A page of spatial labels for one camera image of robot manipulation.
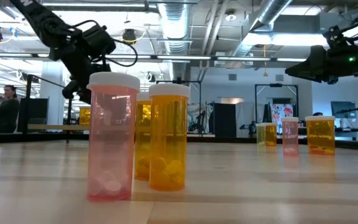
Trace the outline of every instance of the ceiling duct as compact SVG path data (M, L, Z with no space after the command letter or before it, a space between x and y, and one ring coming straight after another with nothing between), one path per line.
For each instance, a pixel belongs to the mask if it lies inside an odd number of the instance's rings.
M185 39L189 28L189 4L167 3L158 4L162 20L162 30L164 38L174 39L166 41L165 48L169 55L187 55L189 49L188 42L180 42L178 39ZM186 63L172 63L172 79L178 77L184 79L186 73Z
M264 0L261 5L256 18L247 16L245 24L247 30L245 30L244 40L237 46L232 52L231 56L245 57L253 45L247 44L246 37L251 30L259 29L263 26L272 26L273 22L279 17L284 9L292 2L292 0ZM227 62L226 68L244 68L245 65L241 62Z

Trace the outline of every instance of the monitor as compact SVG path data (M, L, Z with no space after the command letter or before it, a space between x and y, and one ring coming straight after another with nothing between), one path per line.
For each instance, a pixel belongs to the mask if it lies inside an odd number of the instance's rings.
M331 102L331 111L335 118L349 118L356 119L356 111L343 112L345 110L352 110L356 108L354 102L341 102L341 101L332 101Z

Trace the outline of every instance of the wooden table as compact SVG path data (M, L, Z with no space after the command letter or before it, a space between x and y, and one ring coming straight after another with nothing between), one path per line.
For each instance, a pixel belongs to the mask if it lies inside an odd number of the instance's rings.
M358 151L299 158L189 144L186 189L135 181L130 200L86 199L87 141L0 144L0 223L358 224Z

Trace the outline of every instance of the ceiling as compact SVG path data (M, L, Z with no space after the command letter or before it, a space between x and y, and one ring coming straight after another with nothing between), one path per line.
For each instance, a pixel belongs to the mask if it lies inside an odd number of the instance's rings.
M84 1L55 1L55 2L71 2L80 3ZM105 0L97 2L121 2L114 0ZM128 4L138 4L143 1L128 1ZM207 30L208 18L210 14L213 1L200 0L197 4L190 4L190 26L188 37L186 41L189 41L190 50L189 55L201 55L201 46L203 45L203 39ZM218 38L215 41L212 54L215 52L229 52L236 49L236 47L242 42L244 38L243 28L246 17L253 12L257 11L260 7L261 0L231 0L227 4L227 9L235 9L236 19L234 21L222 20L219 27ZM283 11L282 15L317 15L322 11L338 13L343 11L352 11L358 8L358 0L348 1L335 1L335 0L293 0L292 3ZM127 11L103 11L103 7L100 7L97 11L54 11L61 19L67 24L77 24L81 21L93 19L101 25L107 26L108 33L119 39L125 28L133 28L137 32L138 37L142 37L134 45L138 54L148 55L162 55L166 54L165 40L163 35L163 28L161 26L160 15L157 13L144 13L144 12L127 12ZM31 26L26 21L23 21L22 15L13 7L0 7L0 27L3 33L3 40L7 41L5 44L0 44L0 52L27 52L27 53L48 53L48 48L44 46L38 37L35 35ZM80 28L85 30L90 25L83 25ZM14 28L17 31L17 38L11 38L11 29ZM255 57L283 57L283 58L306 58L309 54L308 46L284 46L268 44L263 47L252 47L250 53ZM132 50L125 45L118 44L114 54L133 54ZM8 58L0 58L0 85L17 85L21 86L21 90L24 91L25 82L21 81L17 77L17 71L31 73L34 75L41 75L42 63L36 60L9 60ZM291 64L287 63L268 63L268 67L287 67ZM145 79L145 74L153 73L157 79L168 80L170 79L170 67L169 62L162 63L137 63L130 68L123 68L111 64L114 71L124 72L131 75L135 75L141 79L142 86L148 87L151 83ZM265 64L254 63L253 69L238 69L235 72L240 73L252 73L255 77L263 75L263 69ZM208 79L206 82L219 83L222 77L219 76L221 71L225 68L210 68L206 73ZM69 77L69 73L65 70L65 76ZM240 83L246 82L247 79L239 76Z

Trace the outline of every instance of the person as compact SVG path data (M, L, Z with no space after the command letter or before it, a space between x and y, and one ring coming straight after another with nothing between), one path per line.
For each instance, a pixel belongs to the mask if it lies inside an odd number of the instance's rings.
M6 85L4 97L6 100L0 105L0 133L13 133L16 130L16 121L20 109L16 87Z

